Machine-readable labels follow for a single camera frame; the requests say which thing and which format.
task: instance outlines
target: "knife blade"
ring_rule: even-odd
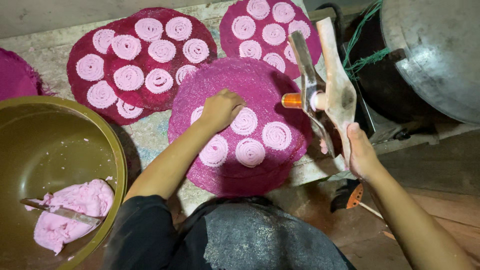
[[[49,212],[49,213],[52,213],[52,214],[56,214],[56,215],[59,215],[59,216],[62,216],[62,217],[66,217],[66,218],[72,219],[74,221],[85,223],[85,224],[88,224],[88,225],[91,225],[91,226],[97,226],[102,222],[101,219],[90,217],[90,216],[87,216],[87,215],[84,215],[84,214],[75,212],[73,210],[63,208],[63,207],[60,207],[60,208],[55,209],[53,211],[50,211],[51,209],[56,208],[56,207],[51,207],[51,206],[48,206],[48,205],[41,205],[41,204],[33,202],[29,199],[21,199],[20,202],[25,204],[25,205],[28,205],[30,207],[33,207],[33,208],[36,208],[36,209],[39,209],[39,210],[42,210],[42,211],[46,211],[46,212]]]

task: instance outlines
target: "wooden dough press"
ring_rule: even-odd
[[[328,153],[334,158],[343,153],[345,165],[349,167],[347,127],[354,122],[357,93],[340,62],[331,19],[317,22],[317,30],[325,59],[327,82],[315,71],[301,32],[293,32],[288,40],[300,70],[301,93],[285,94],[282,105],[302,109],[318,126],[314,131],[325,141]]]

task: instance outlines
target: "olive green bowl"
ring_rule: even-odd
[[[35,243],[33,231],[40,211],[25,210],[20,199],[43,198],[47,192],[108,176],[113,177],[108,183],[115,198],[100,226],[66,244],[57,256]],[[92,110],[55,97],[0,102],[0,269],[75,267],[109,233],[126,183],[120,142]]]

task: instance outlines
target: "spiral dough rosette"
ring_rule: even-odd
[[[247,12],[253,18],[262,20],[270,13],[270,6],[265,0],[250,0],[247,4]]]
[[[117,96],[106,81],[99,81],[88,89],[87,100],[93,107],[104,109],[115,103]]]
[[[113,80],[119,89],[133,91],[144,84],[144,73],[139,67],[127,65],[119,68],[113,74]]]
[[[253,168],[265,159],[265,148],[259,141],[246,138],[237,144],[235,157],[243,166]]]
[[[249,108],[243,108],[230,124],[233,132],[240,135],[250,135],[255,131],[258,120],[255,112]]]
[[[283,61],[282,57],[275,52],[270,52],[265,55],[264,61],[268,64],[276,67],[281,72],[285,72],[285,61]]]
[[[288,44],[283,51],[285,54],[285,58],[287,58],[290,62],[297,64],[297,58],[295,58],[295,53],[293,52],[292,46]]]
[[[291,34],[297,30],[300,30],[304,39],[310,36],[310,27],[304,21],[293,21],[288,25],[288,33]]]
[[[193,122],[197,121],[200,118],[203,111],[204,111],[203,106],[200,106],[200,107],[193,110],[192,115],[190,116],[190,125],[193,124]]]
[[[228,143],[227,140],[215,135],[207,145],[200,151],[198,157],[203,164],[209,167],[220,167],[227,160]]]
[[[155,68],[145,78],[145,86],[150,92],[160,94],[172,88],[173,78],[167,71]]]
[[[248,16],[239,16],[233,20],[232,32],[239,39],[248,39],[255,33],[255,22]]]
[[[87,54],[77,62],[77,74],[87,81],[103,78],[103,59],[96,54]]]
[[[265,25],[262,31],[262,38],[266,43],[276,46],[285,41],[287,34],[285,29],[277,24]]]
[[[112,39],[113,52],[120,58],[132,60],[142,50],[142,44],[136,37],[130,35],[118,35]]]
[[[251,57],[260,59],[262,57],[262,47],[255,40],[245,40],[239,46],[240,57]]]
[[[139,38],[151,42],[161,39],[163,25],[154,18],[144,18],[135,24],[135,32]]]
[[[138,108],[138,107],[132,106],[130,104],[127,104],[123,100],[121,100],[120,98],[119,98],[119,101],[117,102],[117,109],[118,109],[119,114],[122,117],[127,118],[127,119],[135,118],[135,117],[139,116],[143,111],[142,108]]]
[[[205,60],[210,53],[205,41],[192,38],[183,45],[183,55],[192,63],[200,63]]]
[[[270,122],[262,130],[262,140],[267,147],[284,150],[292,141],[292,133],[282,122]]]
[[[173,18],[165,26],[165,32],[174,40],[186,40],[192,34],[192,22],[184,17]]]
[[[187,74],[193,74],[197,71],[197,67],[192,65],[184,65],[177,70],[175,74],[175,79],[177,80],[177,84],[180,85],[187,76]]]
[[[148,55],[160,63],[172,60],[176,52],[175,45],[168,40],[157,40],[148,46]]]
[[[295,17],[295,11],[290,4],[279,2],[273,5],[272,8],[273,19],[279,23],[288,23]]]
[[[110,29],[96,31],[93,35],[93,47],[95,47],[99,53],[106,54],[114,35],[115,31]]]

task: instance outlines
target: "person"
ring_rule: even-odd
[[[176,231],[165,204],[214,134],[246,102],[223,89],[201,117],[140,174],[120,207],[104,269],[354,269],[320,230],[263,197],[201,205]],[[474,269],[453,237],[381,165],[357,123],[348,126],[351,170],[367,184],[413,269]]]

